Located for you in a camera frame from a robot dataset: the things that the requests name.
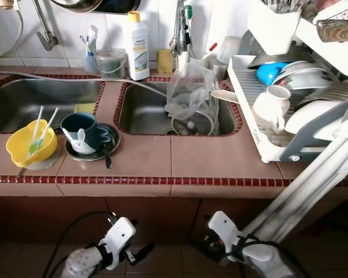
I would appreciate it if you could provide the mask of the metal fork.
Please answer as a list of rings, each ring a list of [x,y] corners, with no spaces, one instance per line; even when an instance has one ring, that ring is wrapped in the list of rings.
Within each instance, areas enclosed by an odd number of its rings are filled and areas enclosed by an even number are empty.
[[[113,140],[107,141],[103,143],[101,150],[103,151],[104,157],[105,157],[105,165],[108,170],[111,170],[113,167],[113,160],[111,160],[111,149],[114,146]]]

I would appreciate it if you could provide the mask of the dark teal mug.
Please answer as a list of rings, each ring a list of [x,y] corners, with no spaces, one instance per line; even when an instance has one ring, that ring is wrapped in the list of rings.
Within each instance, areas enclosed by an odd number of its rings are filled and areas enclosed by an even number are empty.
[[[98,125],[95,116],[90,113],[73,113],[66,116],[61,122],[61,130],[62,128],[70,132],[77,132],[83,128],[86,133],[85,141],[95,152],[102,148],[103,143],[111,140],[110,134]]]

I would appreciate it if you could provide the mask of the yellow plastic bowl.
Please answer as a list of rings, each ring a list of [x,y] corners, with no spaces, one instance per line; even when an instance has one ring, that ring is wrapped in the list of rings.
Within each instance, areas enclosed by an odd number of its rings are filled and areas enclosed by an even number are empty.
[[[12,162],[21,169],[49,169],[58,159],[60,159],[61,151],[58,148],[59,143],[52,128],[47,130],[46,137],[42,140],[41,148],[39,148],[33,155],[28,156],[30,146],[29,141],[32,137],[35,121],[36,120],[30,122],[25,127],[12,133],[7,140],[7,143],[5,143],[5,148],[9,152]],[[37,138],[40,136],[39,132],[41,132],[46,125],[47,121],[41,119],[37,130]]]

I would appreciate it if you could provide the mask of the chrome kitchen faucet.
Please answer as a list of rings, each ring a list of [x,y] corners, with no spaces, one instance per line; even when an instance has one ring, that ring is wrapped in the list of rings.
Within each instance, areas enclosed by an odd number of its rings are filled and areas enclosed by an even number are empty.
[[[185,5],[185,0],[177,0],[174,32],[169,43],[172,61],[176,63],[176,70],[189,61],[189,48],[191,45],[189,25],[187,24],[189,10],[187,5]]]

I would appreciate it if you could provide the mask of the round steel bowl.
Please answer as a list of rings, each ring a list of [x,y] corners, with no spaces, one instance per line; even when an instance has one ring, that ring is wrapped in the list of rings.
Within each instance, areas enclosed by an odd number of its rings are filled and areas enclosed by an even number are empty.
[[[111,137],[111,141],[106,143],[106,147],[108,150],[108,154],[113,154],[120,145],[121,142],[121,136],[118,130],[107,123],[99,123],[98,124],[101,128],[106,130],[108,134]],[[83,155],[77,153],[75,150],[73,150],[73,146],[69,141],[65,141],[64,143],[64,150],[68,156],[70,156],[73,160],[80,161],[80,162],[94,162],[97,160],[103,160],[105,159],[105,156],[103,154],[103,151],[96,151],[89,155]]]

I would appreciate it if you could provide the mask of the white folding stand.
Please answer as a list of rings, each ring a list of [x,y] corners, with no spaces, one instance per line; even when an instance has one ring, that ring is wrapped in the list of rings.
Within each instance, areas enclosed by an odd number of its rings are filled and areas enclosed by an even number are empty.
[[[312,207],[348,175],[348,119],[325,151],[249,223],[244,232],[280,243]]]

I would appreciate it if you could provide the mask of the steel sink basin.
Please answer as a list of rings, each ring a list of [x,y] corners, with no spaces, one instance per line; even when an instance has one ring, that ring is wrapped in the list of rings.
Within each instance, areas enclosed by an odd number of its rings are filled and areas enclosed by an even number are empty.
[[[235,104],[217,100],[218,116],[214,120],[213,133],[209,137],[227,137],[241,130],[243,122]],[[172,119],[165,111],[166,96],[139,85],[125,84],[122,87],[119,111],[114,122],[131,135],[177,136]]]
[[[14,133],[37,119],[49,120],[55,110],[52,128],[76,111],[78,104],[91,104],[95,113],[105,83],[101,81],[50,81],[9,76],[0,79],[0,133]]]

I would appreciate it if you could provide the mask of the steel pot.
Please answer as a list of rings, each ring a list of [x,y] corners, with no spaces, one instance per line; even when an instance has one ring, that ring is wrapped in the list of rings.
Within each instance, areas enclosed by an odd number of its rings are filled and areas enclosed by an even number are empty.
[[[210,113],[198,109],[187,119],[171,118],[172,130],[177,135],[211,136],[218,132],[216,117]]]

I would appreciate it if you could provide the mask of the yellow sponge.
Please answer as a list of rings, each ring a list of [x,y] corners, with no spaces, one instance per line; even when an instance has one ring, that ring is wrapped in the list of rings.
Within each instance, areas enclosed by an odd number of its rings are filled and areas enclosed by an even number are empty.
[[[74,113],[95,114],[96,110],[97,110],[96,103],[83,103],[83,104],[76,104],[76,106],[74,106]]]
[[[174,71],[174,62],[171,50],[158,49],[157,50],[157,72],[159,74],[171,74]]]

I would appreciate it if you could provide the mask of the clear plastic bag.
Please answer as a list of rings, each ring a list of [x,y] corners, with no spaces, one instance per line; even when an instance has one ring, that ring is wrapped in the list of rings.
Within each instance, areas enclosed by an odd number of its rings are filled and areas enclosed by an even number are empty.
[[[171,118],[185,120],[195,112],[215,118],[219,112],[218,100],[211,92],[218,89],[215,73],[203,61],[184,64],[166,86],[164,111]]]

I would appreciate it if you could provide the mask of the white ceramic pitcher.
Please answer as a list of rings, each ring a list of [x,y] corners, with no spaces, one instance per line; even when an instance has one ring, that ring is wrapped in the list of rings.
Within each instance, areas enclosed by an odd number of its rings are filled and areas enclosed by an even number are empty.
[[[285,130],[285,116],[290,108],[291,91],[280,85],[270,85],[257,96],[252,112],[259,127],[282,133]]]

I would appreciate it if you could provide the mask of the white dish rack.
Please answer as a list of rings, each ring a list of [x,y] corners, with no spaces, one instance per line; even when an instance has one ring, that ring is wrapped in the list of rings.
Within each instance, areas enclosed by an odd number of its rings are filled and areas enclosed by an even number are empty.
[[[314,51],[326,64],[348,76],[348,41],[322,42],[316,24],[302,16],[293,35],[293,40],[296,39]],[[241,113],[248,125],[248,133],[253,138],[262,162],[308,162],[315,159],[329,144],[329,141],[301,134],[293,136],[285,131],[274,133],[263,130],[257,125],[252,106],[266,87],[257,81],[255,71],[248,69],[245,64],[238,61],[239,58],[238,55],[232,56],[227,72],[233,90],[238,96]]]

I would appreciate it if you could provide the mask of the clear plastic bucket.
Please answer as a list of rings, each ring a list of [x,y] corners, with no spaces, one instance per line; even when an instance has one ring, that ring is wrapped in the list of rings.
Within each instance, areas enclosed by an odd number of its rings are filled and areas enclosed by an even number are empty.
[[[121,49],[98,50],[95,53],[95,66],[100,77],[105,80],[126,79],[127,55]]]

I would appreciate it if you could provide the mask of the translucent toothbrush cup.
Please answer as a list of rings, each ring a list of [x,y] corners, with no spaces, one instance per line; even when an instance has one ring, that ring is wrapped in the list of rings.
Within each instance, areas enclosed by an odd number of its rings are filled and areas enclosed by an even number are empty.
[[[91,51],[86,51],[86,56],[83,59],[83,68],[84,71],[92,76],[98,76],[99,71],[95,61],[95,54]]]

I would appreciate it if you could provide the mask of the white detergent bottle yellow cap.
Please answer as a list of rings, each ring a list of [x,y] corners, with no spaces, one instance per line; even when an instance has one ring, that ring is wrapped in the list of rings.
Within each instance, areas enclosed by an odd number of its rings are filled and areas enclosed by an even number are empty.
[[[150,76],[150,67],[148,67],[148,27],[140,19],[140,12],[138,11],[130,11],[127,14],[127,19],[124,38],[129,76],[134,81],[140,81]]]

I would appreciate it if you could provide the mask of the steel cup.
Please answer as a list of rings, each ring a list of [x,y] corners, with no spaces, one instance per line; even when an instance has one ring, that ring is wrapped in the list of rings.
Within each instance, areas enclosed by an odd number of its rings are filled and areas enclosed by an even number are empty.
[[[227,79],[228,64],[222,63],[218,58],[209,59],[209,68],[214,72],[218,81]]]

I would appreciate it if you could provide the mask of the blue bowl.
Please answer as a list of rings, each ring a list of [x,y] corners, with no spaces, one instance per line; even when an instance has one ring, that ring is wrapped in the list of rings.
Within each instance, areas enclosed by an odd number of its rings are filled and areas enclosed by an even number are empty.
[[[289,63],[262,64],[256,70],[256,79],[265,86],[272,85],[280,75],[280,72],[282,72],[288,64]]]

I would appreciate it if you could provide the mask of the blue toothbrush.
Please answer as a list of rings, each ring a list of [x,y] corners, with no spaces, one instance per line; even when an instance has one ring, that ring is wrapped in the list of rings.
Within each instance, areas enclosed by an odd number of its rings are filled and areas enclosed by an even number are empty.
[[[81,42],[83,42],[83,44],[84,44],[84,47],[86,50],[86,55],[87,56],[94,56],[94,50],[92,50],[90,47],[90,42],[88,40],[88,37],[84,36],[84,35],[80,35],[79,40],[81,40]]]

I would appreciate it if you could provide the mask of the white toothbrush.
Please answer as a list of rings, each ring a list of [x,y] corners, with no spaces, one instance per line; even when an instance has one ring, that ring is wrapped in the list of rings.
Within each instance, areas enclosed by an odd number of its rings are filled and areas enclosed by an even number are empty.
[[[85,36],[85,46],[87,56],[94,56],[96,53],[98,29],[95,25],[90,25],[87,35]]]

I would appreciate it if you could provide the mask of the white ceramic bowl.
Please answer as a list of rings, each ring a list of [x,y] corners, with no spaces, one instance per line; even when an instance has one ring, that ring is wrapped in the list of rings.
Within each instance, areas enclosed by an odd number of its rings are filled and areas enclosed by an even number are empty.
[[[333,80],[322,67],[309,61],[296,61],[283,67],[272,85],[289,90],[322,89],[333,85]]]

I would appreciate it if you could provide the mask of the translucent plastic container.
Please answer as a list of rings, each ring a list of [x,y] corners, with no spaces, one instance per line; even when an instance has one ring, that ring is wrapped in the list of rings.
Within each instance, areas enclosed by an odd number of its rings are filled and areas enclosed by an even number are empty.
[[[238,53],[241,44],[241,37],[227,35],[221,42],[214,43],[209,52],[204,56],[206,61],[216,60],[219,63],[228,64],[230,58]]]

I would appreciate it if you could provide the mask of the steel mixing bowl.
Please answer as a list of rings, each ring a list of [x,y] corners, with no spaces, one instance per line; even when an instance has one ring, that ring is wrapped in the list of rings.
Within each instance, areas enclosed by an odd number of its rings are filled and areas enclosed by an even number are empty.
[[[294,61],[306,60],[299,53],[285,53],[278,55],[269,55],[265,52],[259,53],[255,58],[248,64],[248,69],[255,70],[264,64],[274,63],[293,63]]]

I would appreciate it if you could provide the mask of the hanging black frying pan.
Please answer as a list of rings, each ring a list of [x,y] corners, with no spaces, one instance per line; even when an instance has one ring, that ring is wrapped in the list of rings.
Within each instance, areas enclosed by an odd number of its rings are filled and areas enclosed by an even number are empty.
[[[126,15],[131,11],[137,11],[139,6],[140,0],[101,0],[92,13]]]

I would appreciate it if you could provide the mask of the white bottle green cap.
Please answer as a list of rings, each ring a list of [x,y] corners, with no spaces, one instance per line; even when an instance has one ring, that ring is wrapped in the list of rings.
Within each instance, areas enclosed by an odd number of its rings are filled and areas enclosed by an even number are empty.
[[[191,21],[193,18],[193,9],[191,5],[183,5],[177,11],[177,23],[179,23],[179,34],[189,34],[191,29]]]

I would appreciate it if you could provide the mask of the hanging steel wok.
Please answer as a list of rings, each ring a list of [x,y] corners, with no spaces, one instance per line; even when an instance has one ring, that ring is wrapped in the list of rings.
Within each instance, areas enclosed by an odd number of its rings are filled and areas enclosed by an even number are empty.
[[[103,0],[50,0],[50,2],[73,13],[89,13],[98,8]]]

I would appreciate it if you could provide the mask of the white cutlery holder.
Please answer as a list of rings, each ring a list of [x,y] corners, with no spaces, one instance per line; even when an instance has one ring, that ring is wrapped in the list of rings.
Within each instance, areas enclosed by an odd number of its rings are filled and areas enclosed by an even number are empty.
[[[248,19],[246,26],[267,55],[288,53],[301,19],[301,10],[278,14],[261,0],[246,0]]]

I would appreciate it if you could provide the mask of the brown marbled dish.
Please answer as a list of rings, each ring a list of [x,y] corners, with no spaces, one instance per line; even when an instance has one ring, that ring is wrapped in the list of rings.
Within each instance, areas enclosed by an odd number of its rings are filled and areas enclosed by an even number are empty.
[[[348,41],[348,20],[318,20],[316,29],[320,40],[324,43]]]

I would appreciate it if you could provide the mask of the floral white plate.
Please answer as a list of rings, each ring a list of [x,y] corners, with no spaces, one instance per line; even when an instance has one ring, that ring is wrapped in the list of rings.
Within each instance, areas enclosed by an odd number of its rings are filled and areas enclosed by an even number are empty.
[[[327,19],[348,20],[348,0],[318,0],[317,8],[314,24]]]

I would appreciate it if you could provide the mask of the grey wall tap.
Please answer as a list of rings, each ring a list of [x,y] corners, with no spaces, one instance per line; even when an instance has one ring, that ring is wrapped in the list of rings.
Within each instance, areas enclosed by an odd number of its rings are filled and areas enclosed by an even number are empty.
[[[38,39],[41,41],[42,47],[46,51],[51,51],[59,45],[59,40],[54,33],[54,16],[52,15],[52,6],[50,0],[31,0],[33,2],[41,30],[36,32]]]

